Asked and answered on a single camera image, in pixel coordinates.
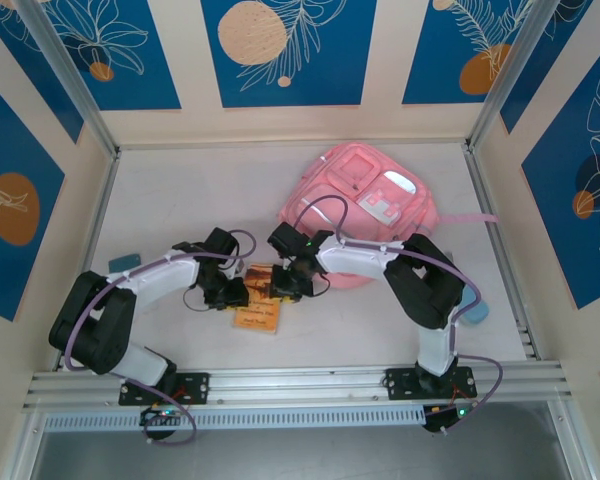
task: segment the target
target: white floor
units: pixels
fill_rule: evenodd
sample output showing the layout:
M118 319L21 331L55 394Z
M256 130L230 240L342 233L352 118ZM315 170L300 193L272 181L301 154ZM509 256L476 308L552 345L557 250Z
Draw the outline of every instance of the white floor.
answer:
M244 228L259 245L254 262L275 262L266 243L276 214L304 169L332 145L259 144L124 152L92 269L139 253L148 262L181 241L202 241L214 226ZM476 213L478 202L458 144L377 144L433 191L441 214ZM461 327L461 353L524 360L525 353L482 224L441 225L433 236L482 290L491 314ZM243 247L249 248L247 240ZM275 335L232 327L234 312L195 313L182 292L138 312L132 338L186 369L316 367L413 363L415 324L389 287L356 290L282 307ZM201 301L196 295L191 302Z

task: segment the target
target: pink strap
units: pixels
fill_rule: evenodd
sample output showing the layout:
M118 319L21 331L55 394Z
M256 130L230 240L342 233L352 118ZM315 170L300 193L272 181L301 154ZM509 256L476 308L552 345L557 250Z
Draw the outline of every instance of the pink strap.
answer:
M498 217L490 213L462 213L459 215L440 215L440 223L498 223Z

